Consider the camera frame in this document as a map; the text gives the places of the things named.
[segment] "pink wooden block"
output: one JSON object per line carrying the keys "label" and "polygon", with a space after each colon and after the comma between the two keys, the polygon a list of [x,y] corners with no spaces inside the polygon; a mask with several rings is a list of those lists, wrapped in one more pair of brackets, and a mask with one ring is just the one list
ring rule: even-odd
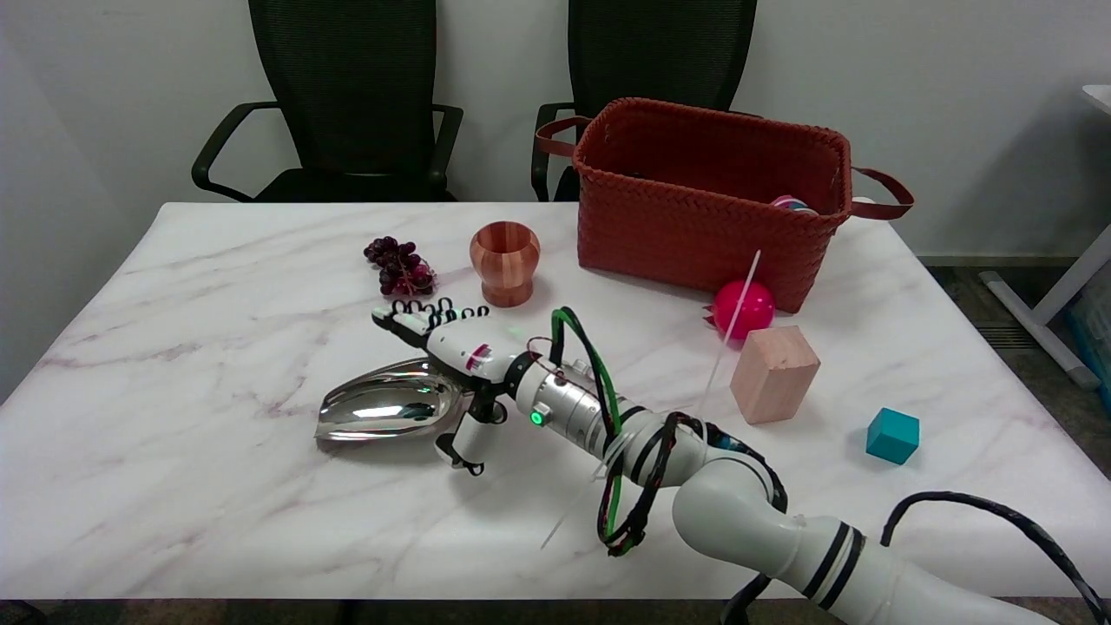
{"label": "pink wooden block", "polygon": [[821,362],[798,326],[749,333],[729,389],[744,421],[781,422],[794,416]]}

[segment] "table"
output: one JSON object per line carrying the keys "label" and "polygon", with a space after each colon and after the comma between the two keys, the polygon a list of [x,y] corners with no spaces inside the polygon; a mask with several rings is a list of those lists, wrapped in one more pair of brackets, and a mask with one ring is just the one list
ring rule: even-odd
{"label": "table", "polygon": [[[701,322],[710,295],[581,270],[574,204],[170,203],[0,409],[0,594],[731,595],[750,573],[682,543],[671,492],[624,558],[594,536],[599,485],[540,551],[595,463],[516,413],[480,478],[448,470],[428,440],[318,447],[330,389],[416,355],[370,321],[382,296],[362,246],[417,241],[440,294],[473,305],[467,243],[497,219],[528,224],[543,248],[533,298],[497,315],[541,334],[570,304],[619,392],[692,410],[718,347]],[[845,223],[800,314],[775,324],[799,325],[823,361],[799,415],[744,424],[730,354],[704,416],[768,457],[792,514],[879,536],[911,493],[974,493],[1041,523],[1111,594],[1111,484],[890,225]],[[863,453],[883,406],[922,422],[905,466]],[[894,543],[981,593],[1074,594],[1018,531],[975,511],[923,504]],[[797,595],[777,584],[767,596]]]}
{"label": "table", "polygon": [[[1111,84],[1085,84],[1083,92],[1089,102],[1111,114]],[[980,273],[980,279],[991,292],[995,293],[999,301],[1007,306],[1011,315],[1030,333],[1030,336],[1057,361],[1057,364],[1069,374],[1069,377],[1077,385],[1087,391],[1099,389],[1102,384],[1100,379],[1047,325],[1058,316],[1059,312],[1069,304],[1069,301],[1080,292],[1080,289],[1084,288],[1088,280],[1108,260],[1111,260],[1111,225],[1100,232],[1092,244],[1088,245],[1088,249],[1080,254],[1080,258],[1069,266],[1069,270],[1033,308],[1027,305],[1027,302],[1022,301],[1022,298],[1003,281],[998,272],[984,271]]]}

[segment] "wooden vase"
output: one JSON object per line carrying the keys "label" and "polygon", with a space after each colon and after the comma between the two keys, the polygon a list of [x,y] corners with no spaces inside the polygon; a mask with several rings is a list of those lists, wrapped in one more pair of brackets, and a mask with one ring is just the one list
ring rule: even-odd
{"label": "wooden vase", "polygon": [[492,305],[520,305],[532,296],[532,273],[540,262],[540,241],[527,225],[494,221],[471,239],[471,265],[482,278],[482,296]]}

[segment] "teal cube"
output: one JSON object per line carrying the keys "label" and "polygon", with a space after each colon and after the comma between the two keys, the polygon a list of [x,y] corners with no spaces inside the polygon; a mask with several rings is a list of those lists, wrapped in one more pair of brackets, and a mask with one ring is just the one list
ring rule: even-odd
{"label": "teal cube", "polygon": [[918,420],[891,409],[883,409],[868,426],[865,451],[884,461],[901,465],[918,450]]}

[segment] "green cable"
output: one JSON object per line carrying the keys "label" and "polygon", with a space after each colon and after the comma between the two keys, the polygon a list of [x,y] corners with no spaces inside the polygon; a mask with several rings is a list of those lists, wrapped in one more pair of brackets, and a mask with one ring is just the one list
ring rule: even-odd
{"label": "green cable", "polygon": [[[587,333],[583,332],[582,326],[577,324],[575,321],[572,320],[571,316],[568,315],[567,312],[564,312],[561,309],[552,310],[553,341],[558,341],[558,339],[562,336],[562,324],[571,326],[571,331],[575,334],[575,336],[579,337],[579,341],[582,342],[583,347],[590,352],[589,356],[591,356],[591,361],[598,363],[598,375],[601,376],[602,379],[602,392],[605,394],[604,399],[599,399],[599,400],[607,403],[610,415],[612,415],[613,417],[613,433],[620,434],[621,417],[620,413],[618,412],[618,396],[617,392],[614,392],[613,390],[613,381],[610,380],[610,373],[609,371],[605,370],[605,365],[602,362],[602,357],[598,354],[598,352],[590,350],[590,347],[588,347],[585,341]],[[619,476],[618,480],[613,482],[613,495],[610,498],[610,511],[605,520],[607,535],[613,534],[613,526],[617,523],[618,513],[620,512],[620,504],[621,504],[621,477]]]}

